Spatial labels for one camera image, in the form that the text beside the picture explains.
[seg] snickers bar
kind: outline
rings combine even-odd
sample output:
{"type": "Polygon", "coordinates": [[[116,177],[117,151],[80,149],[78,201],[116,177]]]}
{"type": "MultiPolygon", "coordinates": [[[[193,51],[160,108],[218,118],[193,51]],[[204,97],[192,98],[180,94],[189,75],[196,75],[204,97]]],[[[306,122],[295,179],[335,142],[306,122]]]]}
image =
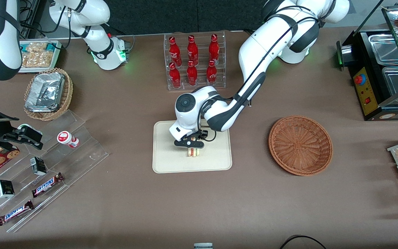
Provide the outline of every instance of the snickers bar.
{"type": "Polygon", "coordinates": [[[61,173],[58,173],[53,178],[46,181],[43,185],[39,186],[37,189],[32,190],[33,198],[38,197],[40,194],[46,192],[47,190],[49,190],[49,188],[51,188],[53,185],[59,183],[63,179],[64,179],[64,177],[61,175],[61,173]]]}
{"type": "Polygon", "coordinates": [[[5,216],[0,216],[0,225],[4,225],[11,219],[15,218],[16,216],[19,216],[20,214],[33,210],[35,207],[33,206],[32,201],[28,201],[26,204],[20,206],[19,208],[15,209],[14,211],[11,211],[10,213],[6,214],[5,216]]]}

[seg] wicker basket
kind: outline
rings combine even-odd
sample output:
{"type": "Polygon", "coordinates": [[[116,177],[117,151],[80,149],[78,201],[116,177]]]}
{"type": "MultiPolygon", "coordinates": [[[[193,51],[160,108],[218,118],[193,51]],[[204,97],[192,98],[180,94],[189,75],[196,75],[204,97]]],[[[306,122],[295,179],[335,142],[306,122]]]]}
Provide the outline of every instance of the wicker basket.
{"type": "MultiPolygon", "coordinates": [[[[54,68],[48,71],[41,72],[39,74],[51,74],[51,73],[60,73],[65,76],[64,89],[62,90],[62,96],[59,104],[60,107],[56,112],[30,112],[24,107],[24,111],[27,113],[27,115],[30,118],[40,119],[43,121],[54,120],[63,115],[68,110],[68,106],[70,106],[70,102],[72,100],[72,93],[73,93],[72,79],[70,79],[70,77],[64,70],[59,68],[54,68]]],[[[27,97],[29,96],[30,88],[32,86],[34,79],[35,78],[33,77],[33,79],[30,81],[29,86],[27,87],[27,91],[24,94],[24,101],[27,101],[27,97]]]]}
{"type": "Polygon", "coordinates": [[[333,144],[326,130],[304,116],[278,120],[268,137],[276,162],[295,175],[315,175],[326,169],[333,157],[333,144]]]}

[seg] red and white bottle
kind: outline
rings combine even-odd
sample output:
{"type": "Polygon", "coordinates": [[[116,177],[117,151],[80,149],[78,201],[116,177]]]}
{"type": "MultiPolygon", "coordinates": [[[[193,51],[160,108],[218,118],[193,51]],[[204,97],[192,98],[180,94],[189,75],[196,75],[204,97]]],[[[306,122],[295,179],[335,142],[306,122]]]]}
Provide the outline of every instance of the red and white bottle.
{"type": "Polygon", "coordinates": [[[215,66],[219,64],[219,44],[218,36],[216,34],[211,35],[211,43],[208,47],[210,53],[210,60],[215,61],[215,66]]]}
{"type": "Polygon", "coordinates": [[[216,84],[217,74],[218,74],[218,71],[216,70],[216,67],[215,67],[215,61],[210,60],[208,62],[208,68],[207,68],[207,85],[215,85],[216,84]]]}
{"type": "Polygon", "coordinates": [[[175,89],[180,88],[180,73],[174,63],[170,63],[169,74],[170,74],[170,80],[172,82],[173,88],[175,88],[175,89]]]}
{"type": "Polygon", "coordinates": [[[63,145],[69,145],[71,148],[76,148],[79,145],[79,139],[66,131],[60,132],[57,140],[63,145]]]}
{"type": "Polygon", "coordinates": [[[182,59],[180,58],[180,49],[176,44],[176,39],[172,36],[169,38],[170,42],[170,57],[172,62],[176,64],[176,66],[182,65],[182,59]]]}
{"type": "Polygon", "coordinates": [[[198,71],[193,61],[188,61],[187,77],[191,86],[197,85],[198,71]]]}
{"type": "Polygon", "coordinates": [[[188,36],[187,51],[188,51],[188,59],[193,61],[195,66],[197,66],[199,64],[199,50],[195,42],[195,37],[193,35],[188,36]]]}

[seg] white robotic arm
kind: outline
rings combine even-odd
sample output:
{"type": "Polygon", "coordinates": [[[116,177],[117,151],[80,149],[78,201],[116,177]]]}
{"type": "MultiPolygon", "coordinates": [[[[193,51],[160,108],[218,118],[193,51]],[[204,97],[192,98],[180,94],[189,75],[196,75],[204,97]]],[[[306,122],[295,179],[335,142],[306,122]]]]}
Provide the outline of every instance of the white robotic arm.
{"type": "MultiPolygon", "coordinates": [[[[129,43],[109,38],[100,26],[110,18],[103,0],[56,0],[49,12],[54,22],[85,40],[100,68],[112,70],[127,61],[129,43]],[[64,20],[59,21],[64,13],[64,20]]],[[[21,68],[20,31],[19,0],[0,0],[0,80],[11,79],[21,68]]]]}
{"type": "Polygon", "coordinates": [[[55,0],[49,8],[52,20],[84,39],[95,62],[104,70],[112,70],[126,62],[128,43],[109,37],[101,24],[110,19],[110,9],[103,0],[55,0]],[[70,21],[59,21],[64,8],[70,21]]]}
{"type": "Polygon", "coordinates": [[[264,83],[271,61],[279,56],[285,62],[299,63],[319,35],[319,21],[337,22],[348,10],[348,0],[269,0],[262,11],[265,23],[239,50],[242,87],[229,104],[212,86],[180,95],[175,104],[177,121],[170,128],[175,145],[204,147],[197,141],[206,137],[200,130],[200,115],[214,131],[229,129],[264,83]]]}

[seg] coca-cola bottle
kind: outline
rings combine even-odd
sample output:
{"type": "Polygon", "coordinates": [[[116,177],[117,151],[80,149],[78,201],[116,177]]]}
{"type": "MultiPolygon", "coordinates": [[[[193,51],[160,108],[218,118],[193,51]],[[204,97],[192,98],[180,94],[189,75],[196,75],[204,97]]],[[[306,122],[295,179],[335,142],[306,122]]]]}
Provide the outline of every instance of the coca-cola bottle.
{"type": "Polygon", "coordinates": [[[180,58],[180,49],[176,44],[176,39],[172,36],[169,38],[170,42],[170,57],[172,58],[172,62],[174,62],[177,66],[182,65],[182,59],[180,58]]]}
{"type": "Polygon", "coordinates": [[[216,84],[216,75],[218,71],[216,70],[215,67],[215,61],[210,60],[208,62],[208,68],[207,68],[207,85],[215,85],[216,84]]]}
{"type": "Polygon", "coordinates": [[[176,68],[174,63],[170,63],[170,80],[172,82],[173,88],[180,88],[180,73],[176,68]]]}
{"type": "Polygon", "coordinates": [[[216,34],[211,35],[211,43],[208,47],[208,52],[210,53],[210,60],[215,61],[215,65],[219,64],[219,44],[218,36],[216,34]]]}
{"type": "Polygon", "coordinates": [[[188,77],[188,83],[191,86],[197,85],[198,71],[195,67],[194,62],[191,60],[188,61],[187,77],[188,77]]]}
{"type": "Polygon", "coordinates": [[[195,66],[197,66],[199,64],[199,50],[195,42],[195,37],[193,35],[188,36],[187,51],[188,51],[188,59],[193,61],[195,66]]]}

